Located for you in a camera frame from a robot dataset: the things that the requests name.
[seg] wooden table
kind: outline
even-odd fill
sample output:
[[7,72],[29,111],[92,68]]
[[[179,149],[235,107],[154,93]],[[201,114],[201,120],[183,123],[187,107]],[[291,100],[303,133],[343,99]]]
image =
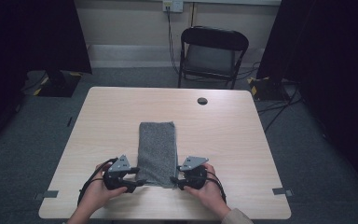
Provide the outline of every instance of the wooden table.
[[[208,104],[199,105],[200,97]],[[248,91],[114,87],[89,90],[48,188],[59,193],[44,199],[39,216],[70,217],[97,164],[126,154],[135,166],[143,121],[173,121],[178,163],[209,158],[231,208],[255,219],[291,216],[285,195],[272,192],[282,183]],[[120,195],[91,218],[217,219],[187,192],[151,186]]]

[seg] human hand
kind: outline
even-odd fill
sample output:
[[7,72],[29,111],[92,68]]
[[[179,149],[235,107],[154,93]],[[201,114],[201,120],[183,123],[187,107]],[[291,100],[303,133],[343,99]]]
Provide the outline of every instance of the human hand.
[[[215,170],[213,166],[208,163],[204,163],[203,166],[208,172],[207,177],[217,180],[216,176],[214,176]],[[220,220],[231,211],[223,201],[220,188],[217,187],[213,181],[206,180],[205,185],[201,189],[192,189],[189,186],[185,186],[184,189],[194,197],[198,198],[205,207],[217,214]]]
[[[117,197],[127,190],[126,187],[109,190],[104,185],[103,171],[106,171],[111,165],[112,163],[107,163],[103,169],[92,178],[80,204],[72,214],[71,218],[67,221],[67,224],[87,223],[95,211],[103,207],[110,199]],[[101,164],[97,165],[95,169],[99,169],[100,166]]]

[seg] wall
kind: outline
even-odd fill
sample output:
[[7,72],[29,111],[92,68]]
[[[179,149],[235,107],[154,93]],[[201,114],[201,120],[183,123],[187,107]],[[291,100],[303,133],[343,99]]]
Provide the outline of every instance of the wall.
[[[168,19],[162,12],[161,1],[76,1],[76,7],[86,43],[92,45],[89,56],[94,66],[103,66],[101,62],[110,59],[126,66],[125,61],[136,57],[143,57],[138,62],[141,66],[155,64],[151,60],[169,64]],[[244,63],[251,65],[260,61],[278,8],[277,4],[184,2],[183,13],[171,13],[175,60],[178,60],[180,34],[185,28],[208,25],[246,35],[250,45]],[[108,45],[111,50],[101,53],[101,45]],[[146,57],[147,52],[154,52],[156,58]]]

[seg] baseboard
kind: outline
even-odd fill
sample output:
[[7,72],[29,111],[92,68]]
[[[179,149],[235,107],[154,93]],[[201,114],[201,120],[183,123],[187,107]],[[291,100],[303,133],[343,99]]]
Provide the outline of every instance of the baseboard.
[[[168,46],[90,45],[91,67],[169,67],[172,66]],[[248,49],[242,67],[260,62],[264,49]],[[173,59],[179,64],[180,48],[173,48]]]

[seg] gray cloth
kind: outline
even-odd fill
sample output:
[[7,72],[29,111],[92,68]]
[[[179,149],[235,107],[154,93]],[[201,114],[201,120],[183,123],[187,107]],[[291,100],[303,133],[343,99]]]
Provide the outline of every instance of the gray cloth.
[[138,167],[135,179],[147,184],[173,188],[177,177],[176,134],[173,122],[142,122],[139,126]]

